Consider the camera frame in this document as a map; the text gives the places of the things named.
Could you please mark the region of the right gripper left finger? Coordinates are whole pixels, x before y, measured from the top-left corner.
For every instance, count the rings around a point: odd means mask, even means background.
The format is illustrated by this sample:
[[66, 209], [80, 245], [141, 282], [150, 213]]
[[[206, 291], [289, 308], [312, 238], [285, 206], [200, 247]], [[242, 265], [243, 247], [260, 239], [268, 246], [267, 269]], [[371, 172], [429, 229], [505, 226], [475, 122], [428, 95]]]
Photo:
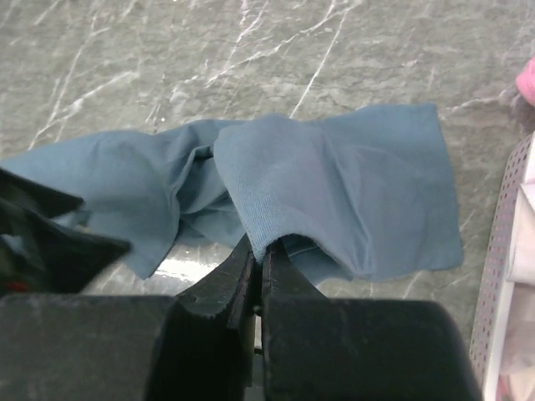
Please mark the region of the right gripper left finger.
[[254, 344], [254, 270], [242, 239], [174, 297], [5, 297], [2, 399], [242, 399]]

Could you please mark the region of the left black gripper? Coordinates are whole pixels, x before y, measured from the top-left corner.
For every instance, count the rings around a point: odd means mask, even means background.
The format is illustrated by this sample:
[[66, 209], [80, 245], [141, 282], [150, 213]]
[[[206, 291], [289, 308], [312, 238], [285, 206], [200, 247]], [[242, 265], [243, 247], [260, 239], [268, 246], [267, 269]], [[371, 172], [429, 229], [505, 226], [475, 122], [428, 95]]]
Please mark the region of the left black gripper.
[[89, 233], [84, 200], [1, 170], [1, 293], [81, 292], [130, 243]]

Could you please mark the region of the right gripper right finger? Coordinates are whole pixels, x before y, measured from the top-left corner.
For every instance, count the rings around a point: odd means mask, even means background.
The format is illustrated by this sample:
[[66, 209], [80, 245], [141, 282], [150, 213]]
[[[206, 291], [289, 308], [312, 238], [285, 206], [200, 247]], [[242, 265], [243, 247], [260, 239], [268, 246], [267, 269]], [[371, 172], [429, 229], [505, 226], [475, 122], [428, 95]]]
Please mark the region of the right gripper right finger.
[[262, 266], [268, 400], [479, 400], [454, 320], [436, 302], [329, 298], [281, 242]]

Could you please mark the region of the blue t shirt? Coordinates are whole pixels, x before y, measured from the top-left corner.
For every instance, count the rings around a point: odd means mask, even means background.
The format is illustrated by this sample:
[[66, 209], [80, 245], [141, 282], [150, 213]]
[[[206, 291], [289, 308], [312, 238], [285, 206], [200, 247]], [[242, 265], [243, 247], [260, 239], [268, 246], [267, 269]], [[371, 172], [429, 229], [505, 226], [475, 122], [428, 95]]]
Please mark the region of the blue t shirt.
[[262, 260], [281, 240], [313, 283], [392, 279], [463, 261], [456, 188], [433, 104], [326, 119], [204, 119], [156, 135], [110, 131], [42, 145], [3, 168], [82, 197], [88, 227], [129, 241], [150, 277], [177, 243]]

